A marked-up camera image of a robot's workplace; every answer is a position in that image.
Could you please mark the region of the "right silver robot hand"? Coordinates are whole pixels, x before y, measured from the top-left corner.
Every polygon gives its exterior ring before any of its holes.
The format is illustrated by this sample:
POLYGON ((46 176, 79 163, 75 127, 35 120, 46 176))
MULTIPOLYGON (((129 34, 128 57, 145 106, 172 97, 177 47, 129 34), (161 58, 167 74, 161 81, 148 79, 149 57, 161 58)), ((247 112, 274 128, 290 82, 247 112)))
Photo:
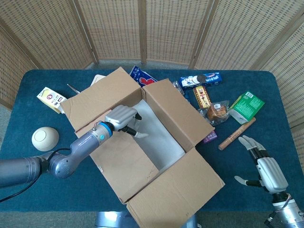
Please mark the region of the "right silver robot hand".
POLYGON ((250 153, 259 173, 259 180, 245 180, 235 176, 235 180, 245 186, 263 187, 270 194, 284 192, 288 182, 277 161, 270 157, 263 145, 245 135, 238 137, 239 142, 250 153))

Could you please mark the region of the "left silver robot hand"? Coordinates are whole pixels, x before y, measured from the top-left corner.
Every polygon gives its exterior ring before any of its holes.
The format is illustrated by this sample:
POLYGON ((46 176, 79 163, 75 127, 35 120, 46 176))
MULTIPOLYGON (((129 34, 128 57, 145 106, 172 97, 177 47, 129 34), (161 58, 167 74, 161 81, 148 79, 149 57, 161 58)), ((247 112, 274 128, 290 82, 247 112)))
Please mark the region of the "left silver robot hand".
POLYGON ((134 138, 145 138, 147 133, 140 133, 128 126, 133 120, 141 121, 142 117, 138 111, 132 107, 119 105, 111 110, 104 118, 104 123, 110 128, 111 132, 125 132, 134 138))

